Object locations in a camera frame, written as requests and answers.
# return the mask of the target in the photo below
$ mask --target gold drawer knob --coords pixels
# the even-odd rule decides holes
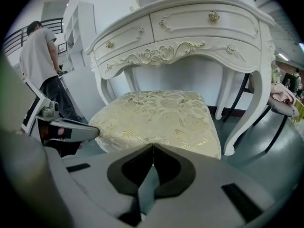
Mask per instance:
[[[211,21],[217,21],[219,20],[219,14],[216,11],[212,10],[209,13],[209,18]]]
[[[166,23],[164,20],[160,21],[160,26],[165,26],[165,25],[166,25]]]
[[[106,48],[111,48],[113,46],[112,42],[111,41],[108,41],[106,44],[105,44],[105,47]]]

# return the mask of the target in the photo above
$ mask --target dark pants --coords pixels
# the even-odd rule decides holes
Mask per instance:
[[[44,81],[40,90],[51,101],[56,101],[59,104],[59,113],[64,118],[80,122],[80,117],[76,114],[73,104],[58,76]]]

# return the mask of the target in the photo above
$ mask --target upholstered stool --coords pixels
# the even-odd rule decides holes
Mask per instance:
[[[209,109],[195,92],[127,93],[98,112],[90,125],[99,128],[96,141],[106,152],[159,143],[221,157]]]

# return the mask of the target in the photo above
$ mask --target man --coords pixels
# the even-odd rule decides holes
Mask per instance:
[[[42,28],[39,21],[28,26],[27,35],[27,42],[20,54],[22,73],[50,100],[58,102],[59,112],[64,118],[80,121],[58,78],[58,73],[62,70],[58,66],[55,35],[50,29]]]
[[[297,68],[295,73],[293,74],[293,76],[295,76],[295,91],[298,91],[300,89],[300,84],[301,84],[301,77],[300,77],[300,69]]]

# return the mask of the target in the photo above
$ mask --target black slot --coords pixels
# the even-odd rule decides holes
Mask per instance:
[[[235,183],[222,186],[222,189],[246,222],[263,213]]]
[[[91,167],[88,163],[83,163],[83,164],[79,164],[79,165],[73,165],[73,166],[68,166],[66,169],[69,173],[71,172],[75,172],[75,171],[80,171],[86,168]]]

